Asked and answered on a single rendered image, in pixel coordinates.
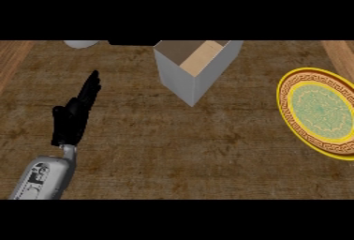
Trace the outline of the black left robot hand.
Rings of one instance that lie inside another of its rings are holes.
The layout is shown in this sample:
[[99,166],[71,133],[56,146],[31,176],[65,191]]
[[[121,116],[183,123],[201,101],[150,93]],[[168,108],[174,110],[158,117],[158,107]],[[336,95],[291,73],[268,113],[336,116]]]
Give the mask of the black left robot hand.
[[65,106],[53,107],[55,131],[52,145],[78,144],[99,91],[100,78],[99,72],[94,70],[84,82],[78,95],[71,98]]

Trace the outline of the black object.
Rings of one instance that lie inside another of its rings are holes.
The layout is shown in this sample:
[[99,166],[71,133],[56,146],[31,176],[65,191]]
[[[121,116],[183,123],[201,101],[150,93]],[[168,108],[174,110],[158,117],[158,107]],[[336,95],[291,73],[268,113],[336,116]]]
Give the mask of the black object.
[[108,40],[115,46],[155,46],[161,40]]

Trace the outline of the white round object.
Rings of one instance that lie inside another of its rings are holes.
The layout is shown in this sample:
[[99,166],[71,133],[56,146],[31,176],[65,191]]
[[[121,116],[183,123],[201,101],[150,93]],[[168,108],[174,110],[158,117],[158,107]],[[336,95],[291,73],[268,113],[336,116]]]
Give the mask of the white round object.
[[65,40],[63,43],[74,49],[84,49],[94,46],[99,41],[97,40]]

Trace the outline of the brown woven placemat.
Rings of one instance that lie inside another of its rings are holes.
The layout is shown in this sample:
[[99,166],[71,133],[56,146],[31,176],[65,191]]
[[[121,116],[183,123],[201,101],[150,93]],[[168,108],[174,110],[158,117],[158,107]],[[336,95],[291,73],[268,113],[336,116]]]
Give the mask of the brown woven placemat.
[[248,41],[189,106],[159,81],[147,47],[34,44],[0,95],[0,199],[29,161],[56,156],[52,108],[90,73],[102,89],[77,147],[68,199],[354,199],[354,162],[314,151],[277,111],[277,82],[330,69],[317,41]]

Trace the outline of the yellow rimmed patterned plate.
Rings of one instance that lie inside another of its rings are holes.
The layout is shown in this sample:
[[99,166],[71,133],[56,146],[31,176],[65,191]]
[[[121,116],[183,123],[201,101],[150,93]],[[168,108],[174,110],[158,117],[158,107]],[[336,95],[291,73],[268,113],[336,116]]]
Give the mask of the yellow rimmed patterned plate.
[[324,69],[296,68],[277,83],[276,104],[301,141],[329,157],[354,160],[354,83]]

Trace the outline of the grey open box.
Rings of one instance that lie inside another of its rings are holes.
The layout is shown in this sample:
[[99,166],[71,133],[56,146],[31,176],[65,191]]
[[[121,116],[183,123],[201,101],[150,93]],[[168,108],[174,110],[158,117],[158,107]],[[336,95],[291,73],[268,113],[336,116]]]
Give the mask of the grey open box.
[[161,83],[193,106],[236,58],[242,40],[161,40],[153,47]]

